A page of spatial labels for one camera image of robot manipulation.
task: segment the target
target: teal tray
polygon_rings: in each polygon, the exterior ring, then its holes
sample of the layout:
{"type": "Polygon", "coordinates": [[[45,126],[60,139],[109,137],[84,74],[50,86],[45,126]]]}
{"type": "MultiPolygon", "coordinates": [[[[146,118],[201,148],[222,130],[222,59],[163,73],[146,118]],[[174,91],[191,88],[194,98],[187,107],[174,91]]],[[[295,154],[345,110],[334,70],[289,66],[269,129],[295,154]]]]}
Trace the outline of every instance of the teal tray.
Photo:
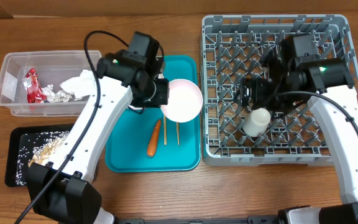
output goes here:
{"type": "MultiPolygon", "coordinates": [[[[185,55],[165,58],[164,77],[184,78],[197,84],[195,61],[185,55]]],[[[107,143],[106,164],[114,172],[159,172],[192,170],[200,162],[200,116],[180,123],[180,146],[176,123],[167,119],[167,145],[164,146],[163,114],[159,108],[149,108],[142,115],[125,110],[117,121],[107,143]],[[162,125],[157,152],[146,155],[147,145],[156,122],[162,125]]]]}

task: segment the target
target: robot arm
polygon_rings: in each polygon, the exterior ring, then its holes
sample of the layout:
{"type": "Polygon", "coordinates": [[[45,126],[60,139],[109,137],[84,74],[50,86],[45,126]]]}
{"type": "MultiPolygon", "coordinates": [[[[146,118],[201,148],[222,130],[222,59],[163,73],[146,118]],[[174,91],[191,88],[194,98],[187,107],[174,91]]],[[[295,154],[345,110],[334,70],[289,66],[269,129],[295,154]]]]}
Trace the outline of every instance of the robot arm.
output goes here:
{"type": "Polygon", "coordinates": [[[309,35],[294,35],[283,40],[279,53],[278,56],[270,52],[262,59],[268,68],[268,78],[244,80],[239,92],[241,105],[250,110],[264,107],[287,114],[296,107],[294,105],[307,103],[332,155],[344,204],[328,208],[290,208],[281,210],[279,217],[285,223],[294,224],[305,220],[320,224],[358,223],[358,133],[348,120],[351,118],[358,127],[358,102],[349,69],[341,59],[322,60],[309,35]]]}
{"type": "MultiPolygon", "coordinates": [[[[354,88],[335,86],[324,96],[342,105],[358,126],[357,93],[354,88]]],[[[332,104],[317,97],[308,100],[310,111],[323,131],[339,179],[342,203],[358,202],[358,137],[350,122],[332,104]]]]}
{"type": "Polygon", "coordinates": [[[101,208],[101,195],[90,182],[103,147],[124,110],[129,105],[148,108],[167,104],[168,80],[158,78],[163,62],[163,57],[156,58],[159,48],[162,51],[151,36],[136,32],[127,50],[107,54],[99,60],[100,92],[95,90],[89,96],[65,142],[49,162],[45,166],[32,164],[29,167],[26,181],[32,201],[51,179],[54,180],[35,202],[35,213],[66,224],[113,224],[114,217],[101,208]],[[100,94],[98,105],[97,94],[100,94]],[[98,109],[87,132],[70,162],[58,172],[88,125],[95,106],[98,109]]]}
{"type": "MultiPolygon", "coordinates": [[[[354,118],[358,126],[357,92],[346,85],[330,87],[324,96],[334,100],[354,118]]],[[[344,205],[326,208],[300,207],[281,210],[288,224],[358,223],[358,136],[350,122],[332,104],[312,96],[307,102],[324,134],[339,179],[344,205]]]]}

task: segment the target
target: crumpled white paper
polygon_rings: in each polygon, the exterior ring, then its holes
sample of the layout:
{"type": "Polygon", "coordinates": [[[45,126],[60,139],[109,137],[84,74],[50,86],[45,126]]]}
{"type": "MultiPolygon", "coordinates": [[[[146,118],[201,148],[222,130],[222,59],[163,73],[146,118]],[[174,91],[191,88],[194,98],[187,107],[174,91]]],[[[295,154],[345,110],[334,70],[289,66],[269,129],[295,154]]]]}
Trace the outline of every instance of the crumpled white paper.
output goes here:
{"type": "Polygon", "coordinates": [[[47,87],[42,88],[42,94],[47,96],[47,101],[49,103],[59,103],[59,102],[68,102],[71,99],[69,93],[59,90],[57,93],[53,92],[53,85],[47,85],[47,87]]]}
{"type": "Polygon", "coordinates": [[[92,94],[94,88],[96,88],[96,82],[92,71],[82,70],[80,76],[63,82],[60,87],[65,92],[74,95],[74,100],[81,100],[82,97],[92,94]]]}

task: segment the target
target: trash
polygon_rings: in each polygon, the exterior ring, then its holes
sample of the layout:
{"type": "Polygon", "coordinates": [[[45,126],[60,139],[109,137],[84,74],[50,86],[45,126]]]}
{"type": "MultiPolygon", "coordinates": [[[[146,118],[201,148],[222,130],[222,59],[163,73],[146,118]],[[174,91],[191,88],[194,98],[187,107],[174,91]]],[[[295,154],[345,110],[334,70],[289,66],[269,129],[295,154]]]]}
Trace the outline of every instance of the trash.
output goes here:
{"type": "Polygon", "coordinates": [[[83,70],[81,75],[73,77],[62,84],[60,87],[67,93],[74,95],[74,100],[81,100],[84,96],[88,96],[94,92],[96,82],[92,71],[83,70]]]}
{"type": "Polygon", "coordinates": [[[42,93],[47,96],[49,103],[68,102],[72,97],[69,93],[59,90],[57,93],[53,92],[53,85],[47,85],[42,88],[42,93]]]}
{"type": "Polygon", "coordinates": [[[28,103],[43,103],[47,96],[42,94],[40,83],[38,81],[37,71],[31,68],[24,77],[24,88],[27,90],[28,103]]]}

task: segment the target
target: white bowl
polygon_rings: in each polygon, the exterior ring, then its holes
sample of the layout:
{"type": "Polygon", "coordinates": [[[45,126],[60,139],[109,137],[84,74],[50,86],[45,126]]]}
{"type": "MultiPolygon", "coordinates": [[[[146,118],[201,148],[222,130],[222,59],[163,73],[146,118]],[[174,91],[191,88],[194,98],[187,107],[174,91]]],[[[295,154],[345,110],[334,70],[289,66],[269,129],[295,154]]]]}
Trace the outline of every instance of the white bowl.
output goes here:
{"type": "Polygon", "coordinates": [[[176,79],[169,82],[168,104],[162,113],[171,121],[184,123],[196,118],[203,107],[203,95],[190,80],[176,79]]]}

